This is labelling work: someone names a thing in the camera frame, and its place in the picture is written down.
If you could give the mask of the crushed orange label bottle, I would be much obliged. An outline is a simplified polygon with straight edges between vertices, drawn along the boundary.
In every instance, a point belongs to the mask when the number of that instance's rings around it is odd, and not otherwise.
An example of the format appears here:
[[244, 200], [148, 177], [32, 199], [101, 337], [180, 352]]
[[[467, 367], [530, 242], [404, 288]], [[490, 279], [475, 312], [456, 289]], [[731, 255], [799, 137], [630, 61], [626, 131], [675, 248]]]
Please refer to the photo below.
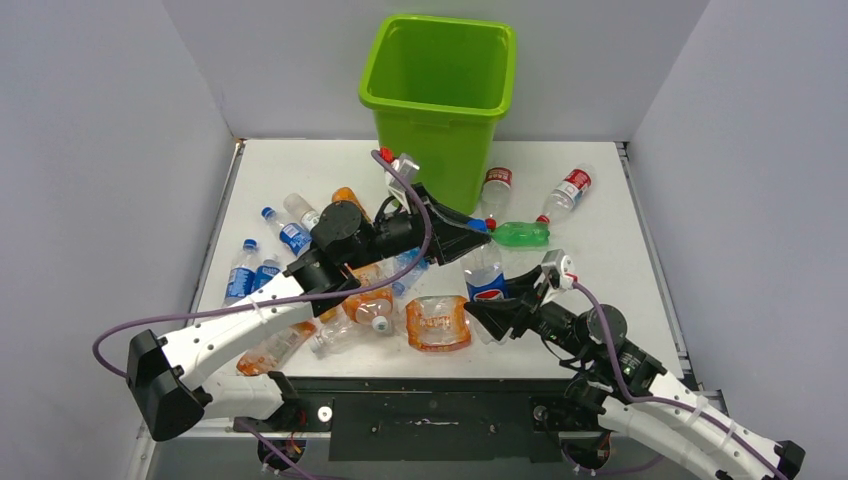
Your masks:
[[459, 295], [422, 296], [404, 309], [407, 340], [422, 352], [450, 352], [468, 347], [472, 334], [464, 309], [467, 299]]

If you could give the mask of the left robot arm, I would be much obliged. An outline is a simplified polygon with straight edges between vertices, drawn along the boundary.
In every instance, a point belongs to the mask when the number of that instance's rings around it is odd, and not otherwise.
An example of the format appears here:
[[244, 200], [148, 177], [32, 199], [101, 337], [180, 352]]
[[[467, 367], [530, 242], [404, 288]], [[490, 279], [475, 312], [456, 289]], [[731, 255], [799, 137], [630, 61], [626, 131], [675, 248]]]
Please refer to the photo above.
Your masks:
[[326, 207], [310, 249], [260, 290], [209, 320], [129, 343], [126, 382], [157, 442], [204, 419], [249, 417], [271, 429], [298, 416], [295, 393], [280, 374], [248, 378], [224, 371], [243, 352], [288, 327], [311, 320], [358, 292], [354, 270], [418, 248], [429, 263], [449, 264], [490, 242], [471, 217], [429, 199], [416, 184], [407, 210], [372, 223], [348, 201]]

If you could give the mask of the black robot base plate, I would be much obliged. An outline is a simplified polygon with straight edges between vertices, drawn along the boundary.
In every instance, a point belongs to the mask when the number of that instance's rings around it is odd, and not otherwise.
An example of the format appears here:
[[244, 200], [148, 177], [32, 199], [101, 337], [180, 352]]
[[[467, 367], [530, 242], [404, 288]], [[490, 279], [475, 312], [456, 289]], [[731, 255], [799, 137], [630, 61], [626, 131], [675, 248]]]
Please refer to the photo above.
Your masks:
[[609, 454], [597, 408], [568, 398], [568, 379], [288, 377], [284, 404], [234, 427], [264, 434], [329, 436], [332, 461], [554, 462], [567, 451]]

